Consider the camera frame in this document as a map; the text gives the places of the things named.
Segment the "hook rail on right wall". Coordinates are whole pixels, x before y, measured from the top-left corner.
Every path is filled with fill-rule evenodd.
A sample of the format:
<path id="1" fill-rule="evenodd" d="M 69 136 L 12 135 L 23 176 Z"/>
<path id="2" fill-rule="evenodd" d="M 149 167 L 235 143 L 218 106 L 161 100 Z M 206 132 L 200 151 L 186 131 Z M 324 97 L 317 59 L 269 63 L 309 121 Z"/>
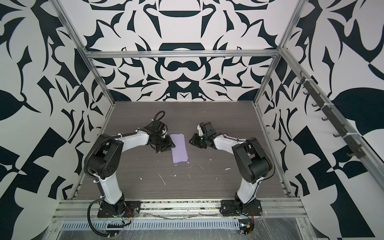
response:
<path id="1" fill-rule="evenodd" d="M 327 96 L 322 92 L 318 87 L 316 82 L 312 79 L 308 79 L 303 76 L 303 72 L 300 71 L 300 80 L 297 82 L 298 85 L 303 85 L 307 90 L 304 92 L 305 95 L 311 96 L 315 104 L 312 104 L 314 108 L 320 109 L 324 114 L 325 118 L 322 118 L 322 121 L 329 121 L 337 134 L 333 134 L 334 138 L 342 138 L 347 146 L 352 151 L 347 153 L 348 157 L 357 157 L 362 159 L 366 156 L 366 153 L 363 150 L 362 144 L 357 140 L 357 133 L 352 131 L 352 128 L 348 127 L 346 121 L 343 120 L 341 113 L 337 110 L 336 106 L 331 103 Z"/>

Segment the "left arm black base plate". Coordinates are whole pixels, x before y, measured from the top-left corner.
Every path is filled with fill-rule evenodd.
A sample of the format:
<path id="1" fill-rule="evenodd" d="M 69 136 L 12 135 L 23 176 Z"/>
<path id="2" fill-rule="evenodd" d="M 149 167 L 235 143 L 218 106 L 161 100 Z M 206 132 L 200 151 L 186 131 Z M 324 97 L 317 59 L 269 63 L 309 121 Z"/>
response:
<path id="1" fill-rule="evenodd" d="M 130 218 L 139 214 L 141 210 L 141 201 L 119 201 L 111 205 L 105 201 L 100 204 L 98 218 L 122 217 Z"/>

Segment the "small green circuit board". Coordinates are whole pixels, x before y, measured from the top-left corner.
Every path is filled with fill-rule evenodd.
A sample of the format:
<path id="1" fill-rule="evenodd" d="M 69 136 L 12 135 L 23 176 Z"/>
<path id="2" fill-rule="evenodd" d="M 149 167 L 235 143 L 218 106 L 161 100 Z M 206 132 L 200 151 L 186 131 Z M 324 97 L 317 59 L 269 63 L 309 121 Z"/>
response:
<path id="1" fill-rule="evenodd" d="M 254 230 L 254 223 L 250 220 L 239 219 L 239 231 L 243 235 L 250 235 Z"/>

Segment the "aluminium horizontal back bar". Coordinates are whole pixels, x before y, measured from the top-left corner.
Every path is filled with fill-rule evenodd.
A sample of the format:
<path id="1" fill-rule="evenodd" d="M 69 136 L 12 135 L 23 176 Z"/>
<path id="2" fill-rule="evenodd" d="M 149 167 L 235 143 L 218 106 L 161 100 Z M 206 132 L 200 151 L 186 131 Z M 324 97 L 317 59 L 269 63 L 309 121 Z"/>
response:
<path id="1" fill-rule="evenodd" d="M 273 57 L 276 50 L 186 50 L 186 51 L 87 51 L 89 59 L 184 58 L 184 57 Z"/>

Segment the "aluminium frame corner post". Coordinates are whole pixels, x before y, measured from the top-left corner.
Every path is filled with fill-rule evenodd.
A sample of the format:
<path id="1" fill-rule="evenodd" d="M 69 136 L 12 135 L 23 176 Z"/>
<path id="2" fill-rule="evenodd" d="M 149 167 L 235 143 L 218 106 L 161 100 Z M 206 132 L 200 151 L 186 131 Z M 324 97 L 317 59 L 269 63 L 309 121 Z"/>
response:
<path id="1" fill-rule="evenodd" d="M 308 1 L 305 1 L 305 0 L 298 1 L 297 5 L 294 9 L 294 12 L 293 12 L 293 14 L 289 20 L 287 28 L 283 34 L 283 38 L 276 49 L 276 53 L 273 55 L 273 60 L 270 64 L 268 71 L 262 80 L 261 86 L 258 89 L 258 92 L 254 98 L 254 101 L 253 101 L 254 106 L 256 106 L 258 104 L 260 98 L 262 97 L 264 91 L 266 90 L 267 85 L 269 84 L 269 81 L 272 77 L 272 73 L 276 69 L 276 67 L 277 67 L 277 65 L 278 65 L 278 63 L 282 57 L 282 50 L 283 50 L 283 48 L 286 47 L 289 39 L 291 38 L 293 31 L 299 22 L 300 16 L 301 16 L 307 2 Z"/>
<path id="2" fill-rule="evenodd" d="M 87 57 L 87 50 L 86 50 L 85 46 L 83 45 L 83 42 L 82 42 L 79 34 L 77 33 L 73 23 L 71 22 L 68 14 L 66 13 L 64 6 L 58 0 L 51 0 L 49 2 L 51 3 L 51 5 L 53 6 L 53 9 L 57 13 L 58 18 L 60 19 L 61 23 L 63 24 L 63 26 L 68 31 L 70 38 L 72 39 L 75 47 L 77 48 L 79 54 L 81 55 L 82 59 L 84 60 L 86 66 L 88 67 L 88 69 L 92 73 L 93 77 L 97 81 L 103 94 L 106 96 L 106 98 L 110 102 L 110 104 L 112 106 L 114 106 L 116 102 L 115 102 L 114 98 L 112 97 L 110 91 L 108 90 L 103 78 L 101 77 L 101 75 L 97 71 L 97 68 L 93 64 L 92 60 Z"/>

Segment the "aluminium frame corner post left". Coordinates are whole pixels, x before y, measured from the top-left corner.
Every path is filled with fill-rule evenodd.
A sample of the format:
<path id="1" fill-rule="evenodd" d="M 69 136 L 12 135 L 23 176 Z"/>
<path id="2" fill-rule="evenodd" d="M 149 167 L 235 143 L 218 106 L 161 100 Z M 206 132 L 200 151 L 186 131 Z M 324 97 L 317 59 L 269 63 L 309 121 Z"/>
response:
<path id="1" fill-rule="evenodd" d="M 75 47 L 77 48 L 79 54 L 81 55 L 82 59 L 84 60 L 86 66 L 88 67 L 88 69 L 92 73 L 93 77 L 97 81 L 103 94 L 106 96 L 106 98 L 110 102 L 110 104 L 112 106 L 114 106 L 116 102 L 115 102 L 114 98 L 112 97 L 110 91 L 108 90 L 103 78 L 101 77 L 101 75 L 97 71 L 97 68 L 93 64 L 92 60 L 87 57 L 87 50 L 86 50 L 85 46 L 83 45 L 83 42 L 82 42 L 79 34 L 77 33 L 73 23 L 71 22 L 68 14 L 66 13 L 64 6 L 58 0 L 51 0 L 49 2 L 51 3 L 51 5 L 53 6 L 53 9 L 57 13 L 58 18 L 60 19 L 61 23 L 63 24 L 63 26 L 68 31 L 70 38 L 72 39 Z"/>

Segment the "aluminium frame corner post right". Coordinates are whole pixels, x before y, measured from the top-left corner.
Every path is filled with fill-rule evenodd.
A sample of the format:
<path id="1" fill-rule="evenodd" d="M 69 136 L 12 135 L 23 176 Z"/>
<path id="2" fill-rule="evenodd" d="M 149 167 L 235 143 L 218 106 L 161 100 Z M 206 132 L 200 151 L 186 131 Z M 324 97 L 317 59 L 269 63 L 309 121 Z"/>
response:
<path id="1" fill-rule="evenodd" d="M 273 60 L 270 64 L 268 71 L 262 80 L 261 86 L 258 89 L 258 92 L 254 98 L 254 101 L 253 101 L 254 106 L 256 106 L 258 104 L 260 98 L 262 97 L 264 91 L 266 90 L 267 85 L 269 84 L 269 81 L 272 77 L 272 73 L 276 69 L 276 67 L 277 67 L 277 65 L 278 65 L 278 63 L 282 57 L 282 50 L 283 50 L 283 48 L 286 47 L 289 39 L 291 38 L 293 31 L 299 22 L 300 16 L 301 16 L 307 2 L 308 1 L 305 1 L 305 0 L 298 1 L 297 5 L 294 9 L 294 12 L 293 12 L 293 14 L 289 20 L 287 28 L 283 34 L 283 38 L 276 49 L 276 53 L 273 55 Z"/>

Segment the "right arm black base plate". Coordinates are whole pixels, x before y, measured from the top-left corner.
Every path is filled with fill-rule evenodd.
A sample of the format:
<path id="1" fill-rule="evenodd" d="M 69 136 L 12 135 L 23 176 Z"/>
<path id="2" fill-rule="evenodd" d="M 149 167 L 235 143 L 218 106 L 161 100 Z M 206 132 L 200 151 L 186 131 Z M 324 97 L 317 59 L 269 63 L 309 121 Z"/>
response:
<path id="1" fill-rule="evenodd" d="M 261 216 L 263 209 L 261 202 L 257 199 L 247 204 L 243 204 L 240 200 L 221 200 L 219 211 L 226 217 L 235 215 Z"/>

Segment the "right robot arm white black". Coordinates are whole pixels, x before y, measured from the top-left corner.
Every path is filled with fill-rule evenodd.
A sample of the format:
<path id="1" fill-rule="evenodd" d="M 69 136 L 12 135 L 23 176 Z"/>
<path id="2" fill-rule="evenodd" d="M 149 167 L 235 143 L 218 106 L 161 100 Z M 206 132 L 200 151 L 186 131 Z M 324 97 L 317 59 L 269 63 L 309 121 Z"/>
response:
<path id="1" fill-rule="evenodd" d="M 235 199 L 240 205 L 254 201 L 261 182 L 274 174 L 275 167 L 268 151 L 256 138 L 237 139 L 219 134 L 210 122 L 200 123 L 197 130 L 189 143 L 200 149 L 212 148 L 234 155 L 242 177 Z"/>

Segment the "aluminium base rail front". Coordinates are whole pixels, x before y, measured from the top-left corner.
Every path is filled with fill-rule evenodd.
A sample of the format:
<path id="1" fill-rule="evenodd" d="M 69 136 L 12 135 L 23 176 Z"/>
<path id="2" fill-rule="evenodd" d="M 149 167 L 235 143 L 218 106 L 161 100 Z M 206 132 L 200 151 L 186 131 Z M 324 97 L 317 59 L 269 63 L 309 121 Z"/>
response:
<path id="1" fill-rule="evenodd" d="M 218 219 L 222 213 L 233 210 L 222 206 L 222 199 L 146 199 L 139 200 L 138 205 L 129 200 L 123 209 L 124 218 L 145 220 L 172 219 Z M 86 220 L 91 200 L 61 201 L 52 220 Z M 256 218 L 306 218 L 307 212 L 299 198 L 259 198 L 254 206 L 240 211 L 243 215 Z"/>

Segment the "lilac square paper sheet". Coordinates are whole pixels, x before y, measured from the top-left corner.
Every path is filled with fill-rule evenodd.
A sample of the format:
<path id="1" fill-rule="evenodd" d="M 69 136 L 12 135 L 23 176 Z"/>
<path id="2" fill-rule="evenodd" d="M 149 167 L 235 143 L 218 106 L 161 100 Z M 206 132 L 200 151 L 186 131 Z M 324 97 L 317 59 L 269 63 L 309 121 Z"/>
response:
<path id="1" fill-rule="evenodd" d="M 172 159 L 174 164 L 181 162 L 187 162 L 189 160 L 185 136 L 183 134 L 171 134 L 171 140 L 173 141 L 175 147 L 171 149 Z"/>

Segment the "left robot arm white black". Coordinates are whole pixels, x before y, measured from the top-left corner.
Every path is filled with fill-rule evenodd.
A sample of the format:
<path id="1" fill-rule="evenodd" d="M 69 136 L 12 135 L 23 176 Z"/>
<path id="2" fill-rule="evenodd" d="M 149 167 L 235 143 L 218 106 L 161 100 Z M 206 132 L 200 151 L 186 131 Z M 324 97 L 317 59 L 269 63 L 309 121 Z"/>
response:
<path id="1" fill-rule="evenodd" d="M 175 147 L 168 135 L 168 126 L 159 120 L 132 133 L 100 135 L 84 161 L 84 172 L 98 184 L 105 203 L 117 205 L 124 200 L 117 180 L 117 169 L 123 152 L 140 146 L 150 146 L 156 153 Z"/>

